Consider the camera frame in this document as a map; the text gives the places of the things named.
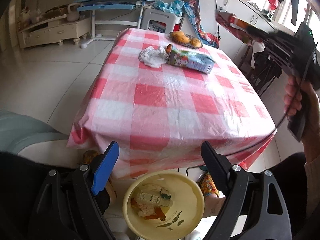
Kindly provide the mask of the person's right hand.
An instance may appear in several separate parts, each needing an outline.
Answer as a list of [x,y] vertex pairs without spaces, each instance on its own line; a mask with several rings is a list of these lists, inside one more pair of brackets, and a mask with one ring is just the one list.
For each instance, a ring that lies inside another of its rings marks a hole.
[[302,135],[302,142],[314,141],[319,137],[319,97],[313,89],[309,81],[304,81],[298,91],[300,79],[289,76],[287,85],[285,86],[285,111],[288,116],[294,116],[302,109],[302,92],[308,96],[310,107],[308,113],[308,121],[306,121],[305,129]]

